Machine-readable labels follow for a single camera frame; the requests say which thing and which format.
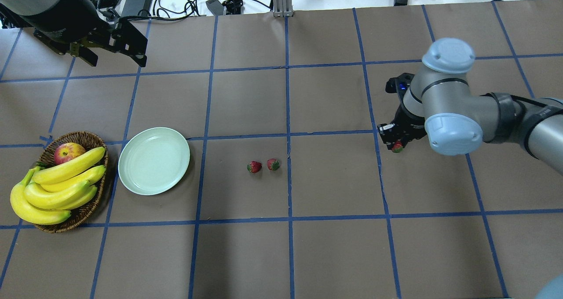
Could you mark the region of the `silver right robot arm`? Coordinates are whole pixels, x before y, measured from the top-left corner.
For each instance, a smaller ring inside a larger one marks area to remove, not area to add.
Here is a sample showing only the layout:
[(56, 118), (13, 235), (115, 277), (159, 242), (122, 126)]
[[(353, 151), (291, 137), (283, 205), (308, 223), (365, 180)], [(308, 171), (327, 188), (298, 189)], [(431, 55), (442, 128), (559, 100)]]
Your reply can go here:
[(483, 143), (517, 143), (561, 173), (562, 100), (501, 92), (475, 96), (467, 82), (475, 58), (465, 41), (442, 38), (429, 46), (415, 74), (388, 80), (385, 91), (398, 96), (398, 108), (390, 123), (377, 126), (387, 149), (398, 153), (424, 137), (446, 156), (471, 153)]

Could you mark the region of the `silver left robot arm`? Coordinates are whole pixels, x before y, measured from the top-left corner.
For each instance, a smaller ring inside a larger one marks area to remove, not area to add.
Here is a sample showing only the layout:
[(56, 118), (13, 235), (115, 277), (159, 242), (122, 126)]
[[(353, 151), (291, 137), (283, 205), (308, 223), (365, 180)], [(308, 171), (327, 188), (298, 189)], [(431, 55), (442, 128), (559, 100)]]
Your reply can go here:
[(95, 67), (98, 57), (92, 48), (102, 48), (146, 66), (147, 38), (132, 25), (134, 16), (109, 24), (90, 0), (1, 0), (1, 4), (34, 27), (34, 36), (59, 55), (69, 54)]

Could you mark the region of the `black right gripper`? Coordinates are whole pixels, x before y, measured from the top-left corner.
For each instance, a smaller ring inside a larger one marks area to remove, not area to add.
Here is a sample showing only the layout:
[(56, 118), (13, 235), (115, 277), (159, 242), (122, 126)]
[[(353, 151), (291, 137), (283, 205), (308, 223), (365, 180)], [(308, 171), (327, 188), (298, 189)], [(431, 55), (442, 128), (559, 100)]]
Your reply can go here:
[(379, 124), (377, 131), (382, 142), (391, 151), (391, 146), (396, 141), (401, 141), (405, 148), (413, 140), (427, 135), (424, 124), (424, 117), (411, 113), (403, 104), (400, 104), (392, 121)]

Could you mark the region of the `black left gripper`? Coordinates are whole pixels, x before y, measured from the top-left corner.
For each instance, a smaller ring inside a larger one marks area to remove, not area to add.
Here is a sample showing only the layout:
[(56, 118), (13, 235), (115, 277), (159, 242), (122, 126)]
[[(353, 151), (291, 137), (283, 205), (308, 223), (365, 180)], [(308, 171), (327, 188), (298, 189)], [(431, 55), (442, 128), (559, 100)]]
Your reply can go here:
[(35, 29), (33, 35), (52, 52), (60, 56), (69, 54), (80, 58), (92, 67), (97, 66), (98, 56), (92, 48), (101, 48), (112, 53), (121, 53), (131, 58), (139, 67), (146, 67), (147, 38), (129, 21), (95, 27), (74, 39), (63, 39), (63, 31), (43, 32)]

